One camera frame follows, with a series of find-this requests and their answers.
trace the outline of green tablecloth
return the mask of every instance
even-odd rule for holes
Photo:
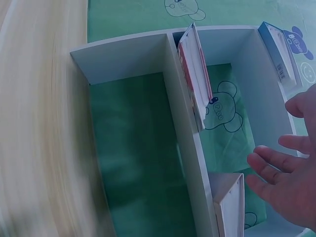
[[[296,26],[301,34],[295,37],[306,45],[295,54],[302,90],[306,90],[316,80],[316,62],[307,54],[309,50],[316,55],[315,12],[314,0],[90,0],[88,41],[187,27],[192,21],[198,26],[267,21],[290,32]],[[249,173],[245,158],[254,145],[230,65],[208,70],[213,92],[225,91],[234,98],[226,99],[227,117],[232,106],[237,116],[216,128],[206,121],[209,130],[200,136],[207,168]],[[95,85],[90,92],[100,168],[118,236],[193,237],[194,222],[162,75]],[[295,127],[298,134],[306,134],[301,119],[295,119]],[[265,219],[263,207],[246,187],[246,227]]]

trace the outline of wooden table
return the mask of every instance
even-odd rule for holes
[[[0,236],[115,236],[88,86],[86,0],[0,1]]]

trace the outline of finger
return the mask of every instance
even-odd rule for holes
[[[290,114],[303,118],[312,144],[312,151],[316,153],[316,84],[306,92],[299,93],[285,103]]]
[[[273,185],[282,181],[289,175],[288,173],[282,173],[281,171],[275,169],[256,153],[250,154],[247,157],[247,162],[259,176]]]
[[[298,93],[293,98],[289,99],[285,103],[286,110],[292,114],[294,117],[302,118],[303,117],[303,102],[305,98],[305,92]]]
[[[310,155],[312,145],[308,136],[283,135],[280,136],[278,143],[286,148],[299,151],[303,154]]]
[[[263,182],[258,176],[249,174],[246,177],[246,183],[249,188],[264,201],[272,204],[272,193],[274,186]]]
[[[294,157],[288,154],[277,152],[266,146],[259,146],[254,149],[261,158],[279,170],[292,173],[297,167],[306,162],[306,159]]]

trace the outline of white box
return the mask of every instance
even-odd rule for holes
[[[206,64],[231,63],[256,145],[281,152],[283,134],[295,134],[284,107],[284,90],[257,27],[198,27]],[[185,29],[134,34],[89,43],[71,55],[90,84],[163,72],[199,237],[218,237],[212,192],[186,82],[177,54]],[[304,228],[290,224],[269,205],[267,221],[245,231],[246,237],[296,237]]]

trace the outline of blue cartoon character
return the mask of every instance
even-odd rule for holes
[[[164,0],[164,7],[173,17],[188,15],[195,21],[205,18],[205,12],[198,8],[196,0]]]
[[[292,32],[284,30],[284,34],[287,42],[293,53],[299,54],[303,53],[306,58],[313,60],[313,54],[307,49],[307,46],[303,40],[303,33],[296,26],[292,27]]]
[[[222,81],[213,99],[206,107],[205,129],[212,130],[224,126],[228,132],[238,131],[242,124],[242,116],[236,112],[234,97],[237,94],[236,86],[229,81]]]

